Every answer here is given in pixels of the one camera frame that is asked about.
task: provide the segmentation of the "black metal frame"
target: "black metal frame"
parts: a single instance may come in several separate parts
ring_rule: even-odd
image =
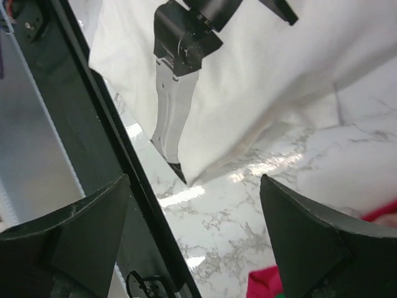
[[[160,276],[182,298],[201,297],[104,80],[88,67],[89,47],[68,1],[19,2],[41,13],[24,9],[15,35],[85,193],[122,173],[131,181],[117,259],[123,276]],[[40,24],[33,38],[24,24],[35,20]],[[143,295],[138,283],[130,285]]]

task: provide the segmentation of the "white marble surface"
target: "white marble surface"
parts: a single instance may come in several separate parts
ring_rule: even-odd
[[[90,41],[100,1],[87,3],[81,15],[89,16],[82,22]],[[259,141],[220,177],[190,188],[123,113],[203,298],[245,297],[248,273],[275,263],[259,201],[263,174],[354,216],[397,195],[397,59],[359,77],[336,86],[342,126],[295,128],[271,145]]]

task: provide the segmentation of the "white cloth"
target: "white cloth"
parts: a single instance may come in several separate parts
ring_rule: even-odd
[[[154,12],[165,0],[104,0],[90,66],[151,137],[156,126]],[[338,124],[334,83],[397,46],[395,0],[289,0],[290,27],[243,0],[206,57],[179,143],[188,183],[245,152],[279,121]]]

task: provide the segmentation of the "red fabric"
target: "red fabric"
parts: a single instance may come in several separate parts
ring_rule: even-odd
[[[397,199],[361,217],[362,220],[373,222],[385,214],[397,213]],[[283,287],[277,266],[252,271],[248,277],[247,298],[275,298],[283,293]]]

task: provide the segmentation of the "red object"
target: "red object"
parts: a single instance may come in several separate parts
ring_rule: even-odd
[[[397,199],[361,217],[366,222],[373,222],[386,214],[397,213]],[[277,266],[252,271],[248,277],[247,298],[275,298],[283,293],[279,269]]]

